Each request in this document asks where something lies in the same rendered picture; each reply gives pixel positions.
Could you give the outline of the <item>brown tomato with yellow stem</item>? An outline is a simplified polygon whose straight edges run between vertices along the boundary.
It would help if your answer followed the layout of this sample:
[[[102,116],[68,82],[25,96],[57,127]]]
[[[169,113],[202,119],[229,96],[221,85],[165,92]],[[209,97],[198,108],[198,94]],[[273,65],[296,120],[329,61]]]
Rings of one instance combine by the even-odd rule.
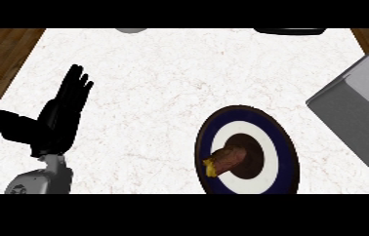
[[[243,161],[246,150],[240,146],[227,146],[202,160],[206,177],[217,177],[230,171]]]

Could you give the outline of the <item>blue and white plate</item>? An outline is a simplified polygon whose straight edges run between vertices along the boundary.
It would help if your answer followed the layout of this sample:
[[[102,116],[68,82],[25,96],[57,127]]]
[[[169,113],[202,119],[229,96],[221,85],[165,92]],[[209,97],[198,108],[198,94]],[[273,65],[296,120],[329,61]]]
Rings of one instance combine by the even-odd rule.
[[[206,177],[202,160],[240,146],[246,157],[217,177]],[[276,119],[260,109],[231,105],[205,121],[195,144],[199,182],[208,194],[295,194],[299,165],[291,138]]]

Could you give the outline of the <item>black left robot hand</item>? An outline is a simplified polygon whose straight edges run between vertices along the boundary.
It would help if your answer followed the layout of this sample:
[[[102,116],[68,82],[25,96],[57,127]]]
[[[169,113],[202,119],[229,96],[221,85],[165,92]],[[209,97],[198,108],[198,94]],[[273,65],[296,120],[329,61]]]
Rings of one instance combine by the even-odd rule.
[[[0,136],[28,144],[31,157],[62,155],[71,148],[79,126],[93,81],[84,68],[72,65],[63,78],[56,97],[46,103],[37,119],[0,110]]]

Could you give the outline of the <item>grey box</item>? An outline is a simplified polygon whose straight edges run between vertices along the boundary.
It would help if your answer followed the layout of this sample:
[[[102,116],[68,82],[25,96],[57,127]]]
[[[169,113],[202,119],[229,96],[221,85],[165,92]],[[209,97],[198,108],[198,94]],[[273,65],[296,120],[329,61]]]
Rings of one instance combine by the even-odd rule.
[[[369,55],[307,99],[305,104],[369,166]]]

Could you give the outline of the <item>grey rounded object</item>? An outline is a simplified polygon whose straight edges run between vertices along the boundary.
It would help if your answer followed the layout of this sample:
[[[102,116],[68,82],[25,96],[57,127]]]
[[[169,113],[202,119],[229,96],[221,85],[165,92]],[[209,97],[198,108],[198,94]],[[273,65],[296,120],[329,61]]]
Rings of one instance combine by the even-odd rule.
[[[140,33],[141,31],[146,30],[146,28],[115,28],[115,29],[125,34]]]

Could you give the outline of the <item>black rounded object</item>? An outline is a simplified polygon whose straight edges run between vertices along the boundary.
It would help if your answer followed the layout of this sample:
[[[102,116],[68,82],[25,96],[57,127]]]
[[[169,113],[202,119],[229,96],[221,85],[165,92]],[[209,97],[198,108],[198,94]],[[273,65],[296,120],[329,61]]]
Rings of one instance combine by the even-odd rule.
[[[326,28],[254,28],[257,32],[273,35],[320,35],[326,31]]]

